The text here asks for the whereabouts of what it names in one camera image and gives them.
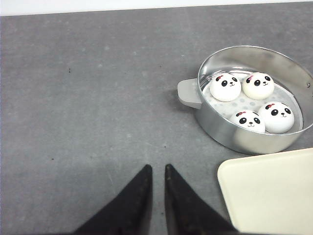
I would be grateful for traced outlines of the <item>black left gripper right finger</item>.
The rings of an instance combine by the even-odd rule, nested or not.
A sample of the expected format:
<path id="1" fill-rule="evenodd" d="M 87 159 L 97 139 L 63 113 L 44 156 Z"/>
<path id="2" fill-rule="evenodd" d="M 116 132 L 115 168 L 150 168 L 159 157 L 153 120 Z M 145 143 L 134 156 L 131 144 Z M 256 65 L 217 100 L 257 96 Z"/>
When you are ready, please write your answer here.
<path id="1" fill-rule="evenodd" d="M 165 213 L 169 235 L 239 233 L 194 192 L 171 164 L 165 166 Z"/>

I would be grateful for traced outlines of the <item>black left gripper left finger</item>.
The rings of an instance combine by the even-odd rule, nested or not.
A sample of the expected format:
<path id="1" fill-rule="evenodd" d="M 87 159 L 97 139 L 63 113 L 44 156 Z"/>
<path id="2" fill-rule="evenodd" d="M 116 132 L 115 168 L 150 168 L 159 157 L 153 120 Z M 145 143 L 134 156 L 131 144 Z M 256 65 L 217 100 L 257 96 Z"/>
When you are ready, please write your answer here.
<path id="1" fill-rule="evenodd" d="M 147 235 L 150 230 L 153 171 L 145 165 L 122 191 L 75 235 Z"/>

